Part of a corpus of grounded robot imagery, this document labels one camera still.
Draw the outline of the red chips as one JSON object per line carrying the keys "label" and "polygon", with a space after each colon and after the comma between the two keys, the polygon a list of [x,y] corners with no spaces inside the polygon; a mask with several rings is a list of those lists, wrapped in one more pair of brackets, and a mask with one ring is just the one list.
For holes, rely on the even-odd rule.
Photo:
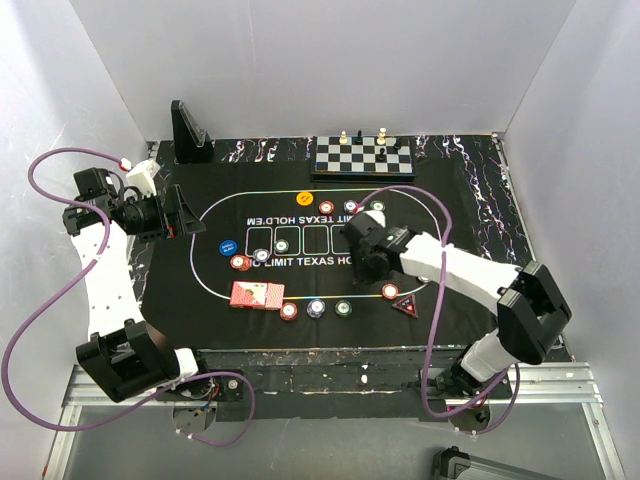
{"label": "red chips", "polygon": [[322,215],[329,215],[334,211],[334,204],[331,201],[323,201],[318,205],[318,211]]}
{"label": "red chips", "polygon": [[399,295],[399,288],[392,283],[387,283],[382,287],[381,294],[385,299],[393,300]]}
{"label": "red chips", "polygon": [[234,255],[230,259],[230,265],[234,270],[247,271],[252,266],[252,260],[245,255]]}

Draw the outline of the green chips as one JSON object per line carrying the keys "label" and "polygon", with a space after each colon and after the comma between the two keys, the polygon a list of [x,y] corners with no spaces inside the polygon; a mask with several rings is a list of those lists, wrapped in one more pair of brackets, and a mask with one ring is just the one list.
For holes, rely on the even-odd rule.
{"label": "green chips", "polygon": [[289,250],[289,243],[284,239],[279,239],[274,243],[274,251],[276,253],[287,253]]}
{"label": "green chips", "polygon": [[384,211],[386,208],[385,203],[379,200],[371,201],[369,207],[375,211]]}

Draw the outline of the blue small blind button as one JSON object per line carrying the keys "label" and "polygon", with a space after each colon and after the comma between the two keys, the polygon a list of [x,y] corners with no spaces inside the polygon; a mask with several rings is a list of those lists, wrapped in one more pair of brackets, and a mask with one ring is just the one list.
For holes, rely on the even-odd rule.
{"label": "blue small blind button", "polygon": [[238,251],[238,244],[234,240],[224,240],[219,244],[218,251],[222,256],[233,256]]}

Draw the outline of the blue chips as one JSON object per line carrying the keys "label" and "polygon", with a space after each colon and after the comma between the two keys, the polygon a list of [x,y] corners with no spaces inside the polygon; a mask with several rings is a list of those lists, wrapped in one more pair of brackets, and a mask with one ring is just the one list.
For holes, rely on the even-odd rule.
{"label": "blue chips", "polygon": [[265,263],[270,257],[270,252],[267,249],[255,249],[252,253],[252,257],[257,263]]}
{"label": "blue chips", "polygon": [[358,209],[358,203],[354,200],[347,200],[344,202],[344,211],[349,214],[353,214]]}

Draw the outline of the black triangular all-in marker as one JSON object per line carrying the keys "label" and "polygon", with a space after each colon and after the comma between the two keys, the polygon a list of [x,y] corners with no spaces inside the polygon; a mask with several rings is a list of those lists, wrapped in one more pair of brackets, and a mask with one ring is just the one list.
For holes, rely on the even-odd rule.
{"label": "black triangular all-in marker", "polygon": [[416,298],[414,294],[407,295],[404,298],[398,299],[391,305],[391,307],[412,318],[418,317]]}

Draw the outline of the green poker chip stack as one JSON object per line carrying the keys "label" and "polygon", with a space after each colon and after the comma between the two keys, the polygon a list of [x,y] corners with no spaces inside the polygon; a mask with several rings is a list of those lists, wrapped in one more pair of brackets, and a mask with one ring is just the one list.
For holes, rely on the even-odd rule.
{"label": "green poker chip stack", "polygon": [[335,305],[335,313],[341,317],[348,317],[352,314],[353,308],[349,301],[339,300]]}

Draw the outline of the blue poker chip stack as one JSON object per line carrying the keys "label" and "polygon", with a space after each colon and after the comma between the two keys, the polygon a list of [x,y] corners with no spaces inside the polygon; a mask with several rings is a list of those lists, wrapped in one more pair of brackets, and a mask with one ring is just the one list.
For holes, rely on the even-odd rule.
{"label": "blue poker chip stack", "polygon": [[326,311],[326,304],[322,299],[313,299],[307,305],[307,315],[310,318],[318,319],[323,316]]}

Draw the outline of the yellow big blind button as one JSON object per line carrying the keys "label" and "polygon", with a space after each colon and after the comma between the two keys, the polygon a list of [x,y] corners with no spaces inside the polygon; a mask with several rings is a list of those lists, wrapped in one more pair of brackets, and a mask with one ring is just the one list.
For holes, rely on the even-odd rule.
{"label": "yellow big blind button", "polygon": [[301,191],[296,195],[296,202],[301,206],[309,206],[314,202],[314,195],[309,191]]}

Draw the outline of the red playing card box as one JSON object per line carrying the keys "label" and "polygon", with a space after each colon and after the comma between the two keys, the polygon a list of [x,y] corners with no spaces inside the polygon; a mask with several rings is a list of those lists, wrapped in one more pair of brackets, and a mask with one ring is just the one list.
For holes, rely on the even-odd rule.
{"label": "red playing card box", "polygon": [[267,292],[267,283],[234,281],[229,305],[235,308],[265,308]]}

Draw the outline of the red poker chip stack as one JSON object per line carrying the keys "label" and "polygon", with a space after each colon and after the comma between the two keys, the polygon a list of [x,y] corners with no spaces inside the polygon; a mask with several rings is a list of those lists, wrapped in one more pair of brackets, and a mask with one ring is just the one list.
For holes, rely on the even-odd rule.
{"label": "red poker chip stack", "polygon": [[280,309],[280,317],[285,321],[295,320],[298,315],[298,308],[295,303],[286,302]]}

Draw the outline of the red-backed playing card deck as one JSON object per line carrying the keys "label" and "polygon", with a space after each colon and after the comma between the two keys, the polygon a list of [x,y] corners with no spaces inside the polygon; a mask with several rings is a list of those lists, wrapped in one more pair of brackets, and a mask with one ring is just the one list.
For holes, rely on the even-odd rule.
{"label": "red-backed playing card deck", "polygon": [[284,303],[285,285],[260,282],[253,286],[253,307],[264,310],[280,310]]}

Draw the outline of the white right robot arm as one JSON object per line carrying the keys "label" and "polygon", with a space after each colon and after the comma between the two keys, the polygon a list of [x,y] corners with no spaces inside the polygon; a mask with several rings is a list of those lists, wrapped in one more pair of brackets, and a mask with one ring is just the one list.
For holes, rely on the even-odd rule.
{"label": "white right robot arm", "polygon": [[475,397],[511,365],[541,364],[571,319],[567,301],[541,263],[519,267],[487,260],[427,232],[388,226],[384,214],[374,210],[356,214],[341,234],[357,281],[386,280],[394,272],[442,281],[496,318],[492,332],[437,375],[440,391]]}

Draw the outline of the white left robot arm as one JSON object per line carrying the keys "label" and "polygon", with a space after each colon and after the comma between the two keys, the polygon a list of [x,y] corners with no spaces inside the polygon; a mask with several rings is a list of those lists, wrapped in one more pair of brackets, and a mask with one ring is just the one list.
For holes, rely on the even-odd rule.
{"label": "white left robot arm", "polygon": [[159,166],[152,159],[133,167],[120,185],[104,168],[75,174],[78,195],[63,212],[63,223],[81,264],[89,268],[88,339],[76,349],[80,366],[114,402],[178,382],[193,400],[213,386],[211,373],[197,365],[189,348],[170,340],[143,317],[129,273],[130,240],[173,239],[204,231],[177,184],[157,193]]}

